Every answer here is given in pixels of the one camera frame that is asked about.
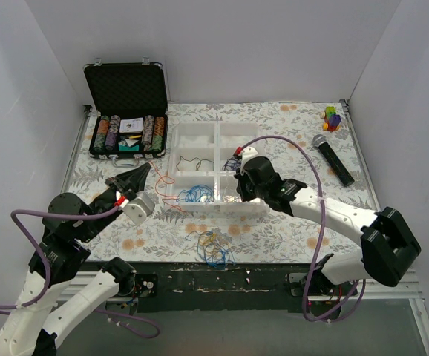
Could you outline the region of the white compartment tray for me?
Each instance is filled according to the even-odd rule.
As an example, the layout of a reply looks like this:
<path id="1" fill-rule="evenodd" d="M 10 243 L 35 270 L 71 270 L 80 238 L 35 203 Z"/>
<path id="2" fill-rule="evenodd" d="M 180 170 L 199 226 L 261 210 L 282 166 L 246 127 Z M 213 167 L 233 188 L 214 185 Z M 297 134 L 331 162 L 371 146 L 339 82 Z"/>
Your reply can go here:
<path id="1" fill-rule="evenodd" d="M 267 205 L 259 199 L 242 202 L 236 191 L 233 159 L 236 149 L 259 136 L 250 122 L 185 122 L 174 127 L 167 186 L 170 203 L 188 212 L 263 213 Z"/>

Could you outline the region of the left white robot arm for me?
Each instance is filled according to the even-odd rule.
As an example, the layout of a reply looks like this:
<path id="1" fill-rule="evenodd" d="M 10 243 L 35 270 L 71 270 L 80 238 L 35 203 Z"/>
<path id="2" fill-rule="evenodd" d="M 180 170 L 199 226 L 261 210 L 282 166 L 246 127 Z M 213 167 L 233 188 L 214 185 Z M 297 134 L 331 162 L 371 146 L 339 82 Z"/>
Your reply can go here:
<path id="1" fill-rule="evenodd" d="M 145 192 L 148 163 L 106 179 L 107 189 L 91 203 L 71 192 L 53 198 L 46 211 L 17 209 L 11 219 L 35 248 L 22 291 L 13 305 L 0 306 L 0 355 L 55 355 L 68 334 L 108 298 L 131 296 L 134 267 L 115 257 L 62 306 L 57 300 L 91 252 L 85 244 L 118 216 L 135 224 L 153 212 Z"/>

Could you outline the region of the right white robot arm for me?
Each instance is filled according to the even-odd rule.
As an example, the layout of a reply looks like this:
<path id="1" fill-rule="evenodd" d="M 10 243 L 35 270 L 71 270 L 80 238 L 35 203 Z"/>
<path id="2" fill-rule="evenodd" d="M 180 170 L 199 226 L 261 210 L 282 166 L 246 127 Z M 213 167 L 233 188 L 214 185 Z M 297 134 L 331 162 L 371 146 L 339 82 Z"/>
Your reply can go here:
<path id="1" fill-rule="evenodd" d="M 302 280 L 315 293 L 331 294 L 343 283 L 363 279 L 394 287 L 421 253 L 396 209 L 374 211 L 321 199 L 306 183 L 281 178 L 270 160 L 257 151 L 247 148 L 239 157 L 235 179 L 244 202 L 263 200 L 274 211 L 324 224 L 359 246 L 349 254 L 328 254 L 315 264 L 312 278 Z"/>

